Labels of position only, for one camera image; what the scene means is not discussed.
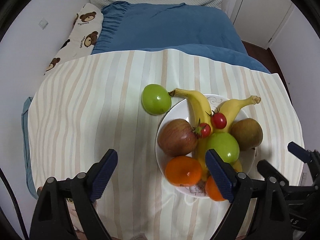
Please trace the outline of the orange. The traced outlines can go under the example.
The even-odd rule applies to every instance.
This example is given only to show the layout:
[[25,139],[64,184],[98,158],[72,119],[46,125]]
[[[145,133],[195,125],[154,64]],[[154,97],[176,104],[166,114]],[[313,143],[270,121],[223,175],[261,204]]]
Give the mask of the orange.
[[224,201],[225,198],[223,198],[220,190],[217,187],[217,184],[215,180],[212,178],[212,176],[209,176],[206,181],[205,185],[205,191],[206,194],[209,196],[210,199],[216,201],[216,202],[221,202]]
[[164,175],[167,181],[174,186],[189,187],[196,185],[201,180],[202,167],[192,157],[178,156],[167,163]]

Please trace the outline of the brown pear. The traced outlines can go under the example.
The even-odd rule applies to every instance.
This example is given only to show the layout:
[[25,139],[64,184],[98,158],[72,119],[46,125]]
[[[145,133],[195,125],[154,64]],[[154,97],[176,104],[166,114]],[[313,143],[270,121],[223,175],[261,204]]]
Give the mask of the brown pear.
[[262,127],[252,118],[236,122],[232,126],[230,133],[238,142],[241,151],[256,148],[263,141]]

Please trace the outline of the green apple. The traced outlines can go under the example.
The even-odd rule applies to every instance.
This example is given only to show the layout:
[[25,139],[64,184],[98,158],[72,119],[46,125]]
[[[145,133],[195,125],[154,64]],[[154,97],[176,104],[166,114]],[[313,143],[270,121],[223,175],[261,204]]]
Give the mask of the green apple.
[[171,108],[171,97],[168,91],[158,84],[147,85],[141,94],[144,110],[151,115],[161,115]]
[[213,133],[206,142],[206,150],[214,149],[220,158],[229,164],[239,158],[240,148],[236,139],[229,133]]

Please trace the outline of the cherry tomato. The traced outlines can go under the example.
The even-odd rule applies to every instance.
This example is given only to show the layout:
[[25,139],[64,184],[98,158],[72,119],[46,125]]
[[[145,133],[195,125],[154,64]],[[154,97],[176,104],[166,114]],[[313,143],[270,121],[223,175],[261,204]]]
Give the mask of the cherry tomato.
[[219,109],[206,114],[210,117],[210,122],[215,129],[224,129],[227,126],[227,119]]
[[195,127],[193,127],[193,133],[196,135],[198,139],[204,139],[210,136],[211,134],[211,126],[206,122],[201,122],[201,119],[198,120],[198,123]]

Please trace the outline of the yellow banana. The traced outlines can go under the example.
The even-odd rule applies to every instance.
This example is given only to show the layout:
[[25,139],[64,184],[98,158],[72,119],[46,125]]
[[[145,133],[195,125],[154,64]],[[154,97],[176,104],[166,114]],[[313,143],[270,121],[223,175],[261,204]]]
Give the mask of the yellow banana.
[[[191,122],[191,125],[196,126],[201,123],[206,123],[210,127],[209,135],[213,133],[213,127],[210,120],[212,109],[207,98],[202,93],[196,90],[185,90],[175,88],[168,94],[173,97],[187,99],[187,101],[191,105],[191,109],[193,110],[193,120]],[[207,181],[207,178],[209,176],[209,171],[205,164],[206,144],[207,138],[199,139],[195,151],[193,153],[193,157],[195,157],[198,160],[202,167],[202,181]]]
[[[238,99],[231,99],[225,101],[219,108],[220,112],[225,115],[227,119],[227,126],[224,129],[214,129],[214,133],[216,132],[226,132],[230,134],[231,128],[234,125],[234,120],[236,116],[239,114],[242,108],[249,106],[249,105],[256,105],[259,104],[261,98],[258,96],[250,96],[244,100]],[[242,171],[242,165],[239,159],[231,164],[232,167],[237,171]]]

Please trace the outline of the red apple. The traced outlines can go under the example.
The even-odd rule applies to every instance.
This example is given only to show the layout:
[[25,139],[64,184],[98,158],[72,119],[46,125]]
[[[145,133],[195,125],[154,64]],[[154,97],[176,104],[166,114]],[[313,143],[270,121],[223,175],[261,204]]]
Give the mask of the red apple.
[[174,119],[160,129],[157,143],[164,154],[173,158],[193,152],[198,140],[189,122]]

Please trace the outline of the striped cat print cloth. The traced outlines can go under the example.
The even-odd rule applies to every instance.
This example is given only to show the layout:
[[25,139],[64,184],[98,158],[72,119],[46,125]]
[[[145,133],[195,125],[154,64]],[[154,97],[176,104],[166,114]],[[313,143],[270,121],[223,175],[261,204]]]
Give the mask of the striped cat print cloth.
[[151,83],[228,99],[259,96],[261,103],[244,109],[263,128],[256,159],[299,183],[303,163],[287,146],[304,144],[302,128],[279,76],[166,49],[89,55],[45,75],[28,111],[35,187],[87,171],[112,148],[117,169],[97,205],[110,235],[209,239],[229,204],[186,196],[162,176],[155,155],[161,117],[146,113],[140,100]]

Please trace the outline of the teal bed sheet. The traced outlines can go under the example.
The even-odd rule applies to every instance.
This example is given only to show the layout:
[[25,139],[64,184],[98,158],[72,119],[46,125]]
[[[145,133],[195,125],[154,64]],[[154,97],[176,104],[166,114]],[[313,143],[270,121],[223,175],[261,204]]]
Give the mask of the teal bed sheet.
[[29,111],[29,107],[31,105],[32,99],[33,97],[28,97],[23,104],[23,110],[21,114],[21,127],[22,127],[22,134],[23,134],[23,156],[24,156],[26,185],[31,196],[37,199],[38,195],[34,185],[32,169],[31,169],[29,137],[28,137],[28,111]]

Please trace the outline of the white ceramic plate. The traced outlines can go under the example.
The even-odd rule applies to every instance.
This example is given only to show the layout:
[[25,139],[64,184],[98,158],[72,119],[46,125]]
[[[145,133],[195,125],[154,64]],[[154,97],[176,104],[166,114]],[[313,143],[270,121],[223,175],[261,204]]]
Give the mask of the white ceramic plate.
[[[225,101],[226,98],[223,96],[215,95],[215,94],[206,94],[205,97],[209,101],[210,107],[212,110],[219,108]],[[158,131],[160,131],[167,123],[174,119],[184,119],[188,121],[190,124],[193,123],[193,110],[189,105],[187,100],[182,100],[174,105],[168,113],[161,120]],[[167,156],[162,149],[159,147],[157,143],[155,143],[155,155],[158,167],[161,173],[165,172],[165,167],[167,163],[171,160],[171,157]],[[242,165],[242,171],[245,173],[249,173],[251,170],[254,159],[256,156],[256,149],[252,148],[247,151],[241,151],[239,154],[239,161]],[[204,182],[199,181],[198,184],[193,185],[191,187],[175,187],[175,189],[185,195],[195,197],[195,198],[208,198],[206,191],[204,189]]]

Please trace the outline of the blue quilt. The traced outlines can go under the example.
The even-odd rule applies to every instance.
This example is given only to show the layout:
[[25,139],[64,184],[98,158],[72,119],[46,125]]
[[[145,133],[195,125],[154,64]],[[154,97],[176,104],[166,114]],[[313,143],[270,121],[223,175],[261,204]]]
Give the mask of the blue quilt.
[[105,6],[101,34],[93,54],[110,51],[176,49],[267,73],[250,57],[228,16],[220,9],[181,4]]

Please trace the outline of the white door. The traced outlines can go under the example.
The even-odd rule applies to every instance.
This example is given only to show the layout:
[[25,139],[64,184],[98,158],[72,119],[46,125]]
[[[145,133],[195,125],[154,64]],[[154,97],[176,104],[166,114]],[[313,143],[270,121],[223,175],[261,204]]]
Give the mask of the white door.
[[236,0],[231,21],[242,41],[267,49],[293,7],[290,0]]

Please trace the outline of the bear print pillow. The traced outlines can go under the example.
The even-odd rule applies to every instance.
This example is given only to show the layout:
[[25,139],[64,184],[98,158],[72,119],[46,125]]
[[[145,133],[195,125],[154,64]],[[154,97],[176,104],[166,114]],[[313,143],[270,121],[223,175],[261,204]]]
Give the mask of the bear print pillow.
[[59,64],[91,54],[102,30],[103,14],[91,3],[76,14],[71,34],[46,69],[46,74]]

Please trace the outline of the wall socket left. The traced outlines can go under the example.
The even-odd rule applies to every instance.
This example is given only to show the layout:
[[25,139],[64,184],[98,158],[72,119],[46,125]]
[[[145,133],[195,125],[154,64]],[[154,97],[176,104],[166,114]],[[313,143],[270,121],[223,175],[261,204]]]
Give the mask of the wall socket left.
[[40,20],[39,26],[40,26],[40,28],[41,28],[42,30],[44,30],[44,29],[47,27],[47,25],[48,25],[48,21],[47,21],[45,18],[43,18],[42,20]]

